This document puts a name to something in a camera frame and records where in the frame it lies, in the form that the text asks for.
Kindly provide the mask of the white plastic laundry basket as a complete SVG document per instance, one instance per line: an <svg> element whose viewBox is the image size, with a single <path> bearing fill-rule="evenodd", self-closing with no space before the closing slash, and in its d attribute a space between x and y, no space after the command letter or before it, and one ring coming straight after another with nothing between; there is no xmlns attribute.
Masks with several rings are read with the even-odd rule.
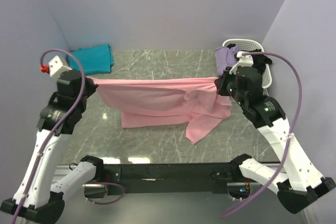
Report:
<svg viewBox="0 0 336 224"><path fill-rule="evenodd" d="M223 42L222 46L228 47L228 45L230 44L235 44L242 51L253 51L256 49L260 49L261 51L264 51L263 46L259 42L255 40L251 40L251 39L238 39L238 38L227 39L226 41ZM264 89L264 94L268 95L267 89L272 84L272 76L270 73L269 64L265 64L265 66L266 66L265 71L262 74L262 78L263 78L262 87Z"/></svg>

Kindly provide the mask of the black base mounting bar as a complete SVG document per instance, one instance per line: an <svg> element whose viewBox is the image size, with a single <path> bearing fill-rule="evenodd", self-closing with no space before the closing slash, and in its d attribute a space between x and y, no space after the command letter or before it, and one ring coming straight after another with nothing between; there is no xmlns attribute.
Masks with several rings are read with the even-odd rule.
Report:
<svg viewBox="0 0 336 224"><path fill-rule="evenodd" d="M246 199L251 180L232 163L109 164L94 182L115 183L127 194L212 192Z"/></svg>

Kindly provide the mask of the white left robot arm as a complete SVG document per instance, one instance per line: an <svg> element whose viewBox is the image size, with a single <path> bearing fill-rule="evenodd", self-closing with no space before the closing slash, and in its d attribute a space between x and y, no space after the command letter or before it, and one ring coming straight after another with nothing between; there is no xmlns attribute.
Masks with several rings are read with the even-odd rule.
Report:
<svg viewBox="0 0 336 224"><path fill-rule="evenodd" d="M35 148L24 179L15 195L1 203L1 212L12 215L13 223L18 217L34 223L56 223L66 200L83 184L104 179L103 160L85 156L60 181L52 181L60 155L96 88L78 70L66 70L57 79L57 91L40 113Z"/></svg>

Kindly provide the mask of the aluminium frame rail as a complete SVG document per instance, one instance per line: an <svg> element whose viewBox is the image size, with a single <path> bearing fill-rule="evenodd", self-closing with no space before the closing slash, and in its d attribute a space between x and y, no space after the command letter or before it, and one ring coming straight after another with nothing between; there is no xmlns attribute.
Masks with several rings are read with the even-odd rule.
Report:
<svg viewBox="0 0 336 224"><path fill-rule="evenodd" d="M96 167L91 163L79 163L73 170L70 170L66 166L57 166L51 184L57 184L61 188L73 185L81 187L92 181L95 176Z"/></svg>

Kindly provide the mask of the lavender t shirt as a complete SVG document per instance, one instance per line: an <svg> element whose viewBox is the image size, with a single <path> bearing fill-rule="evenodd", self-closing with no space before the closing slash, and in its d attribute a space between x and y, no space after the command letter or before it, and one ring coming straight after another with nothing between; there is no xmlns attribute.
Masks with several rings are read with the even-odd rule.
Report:
<svg viewBox="0 0 336 224"><path fill-rule="evenodd" d="M214 54L216 60L217 76L221 76L226 67L233 67L237 63L235 54L237 54L239 51L239 46L222 46L215 49Z"/></svg>

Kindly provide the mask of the black t shirt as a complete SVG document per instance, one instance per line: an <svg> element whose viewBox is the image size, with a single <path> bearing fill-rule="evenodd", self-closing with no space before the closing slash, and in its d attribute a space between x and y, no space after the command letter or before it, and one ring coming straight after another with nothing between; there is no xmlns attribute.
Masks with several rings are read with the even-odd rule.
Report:
<svg viewBox="0 0 336 224"><path fill-rule="evenodd" d="M236 51L240 51L240 48L236 46L236 44L229 44L227 46L229 49L234 48ZM250 52L261 52L261 49L255 49ZM260 74L263 74L266 70L266 65L271 65L272 60L268 58L266 55L252 55L253 58L253 67L258 70Z"/></svg>

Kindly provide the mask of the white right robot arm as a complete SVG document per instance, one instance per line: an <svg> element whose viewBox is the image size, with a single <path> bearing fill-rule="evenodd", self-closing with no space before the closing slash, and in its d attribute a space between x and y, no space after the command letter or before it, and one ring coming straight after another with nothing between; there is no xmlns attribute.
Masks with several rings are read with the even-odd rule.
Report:
<svg viewBox="0 0 336 224"><path fill-rule="evenodd" d="M296 139L279 102L263 93L262 77L253 67L238 67L233 73L227 67L214 81L217 93L232 97L243 115L267 140L280 160L276 170L241 154L231 163L230 175L235 181L245 178L273 191L282 206L297 214L335 189L335 181L316 169Z"/></svg>

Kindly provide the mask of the folded teal t shirt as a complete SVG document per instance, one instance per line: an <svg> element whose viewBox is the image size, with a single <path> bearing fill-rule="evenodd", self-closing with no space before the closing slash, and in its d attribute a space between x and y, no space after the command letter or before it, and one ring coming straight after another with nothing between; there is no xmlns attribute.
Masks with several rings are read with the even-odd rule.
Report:
<svg viewBox="0 0 336 224"><path fill-rule="evenodd" d="M80 62L85 75L110 73L114 65L112 51L108 44L77 49L71 54Z"/></svg>

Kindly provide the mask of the pink t shirt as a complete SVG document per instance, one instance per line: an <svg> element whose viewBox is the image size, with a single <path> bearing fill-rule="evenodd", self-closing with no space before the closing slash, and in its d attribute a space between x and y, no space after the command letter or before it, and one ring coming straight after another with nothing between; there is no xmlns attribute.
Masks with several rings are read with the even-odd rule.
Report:
<svg viewBox="0 0 336 224"><path fill-rule="evenodd" d="M230 117L229 97L217 94L215 78L126 80L93 78L103 102L121 111L123 128L187 125L192 144Z"/></svg>

